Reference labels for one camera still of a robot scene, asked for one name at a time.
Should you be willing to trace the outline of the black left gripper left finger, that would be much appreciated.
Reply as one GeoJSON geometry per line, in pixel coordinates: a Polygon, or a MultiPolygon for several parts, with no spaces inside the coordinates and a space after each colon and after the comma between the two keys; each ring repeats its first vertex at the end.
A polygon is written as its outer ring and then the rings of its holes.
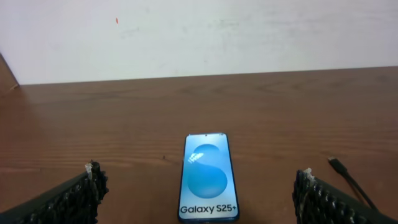
{"type": "Polygon", "coordinates": [[[1,213],[1,223],[96,224],[98,205],[109,192],[99,162],[85,164],[80,175],[36,198],[1,213]]]}

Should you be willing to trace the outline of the blue Galaxy smartphone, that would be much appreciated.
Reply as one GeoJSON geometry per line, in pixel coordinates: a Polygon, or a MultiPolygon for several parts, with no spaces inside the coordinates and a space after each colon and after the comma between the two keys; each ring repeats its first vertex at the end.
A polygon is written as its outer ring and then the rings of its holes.
{"type": "Polygon", "coordinates": [[[240,217],[228,136],[185,138],[177,218],[182,223],[235,222],[240,217]]]}

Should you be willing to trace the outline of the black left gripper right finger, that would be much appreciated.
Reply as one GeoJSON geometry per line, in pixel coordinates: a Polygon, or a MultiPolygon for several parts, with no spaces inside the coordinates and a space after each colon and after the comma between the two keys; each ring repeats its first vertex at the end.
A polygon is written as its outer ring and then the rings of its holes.
{"type": "Polygon", "coordinates": [[[298,170],[292,199],[298,224],[397,224],[334,186],[298,170]]]}

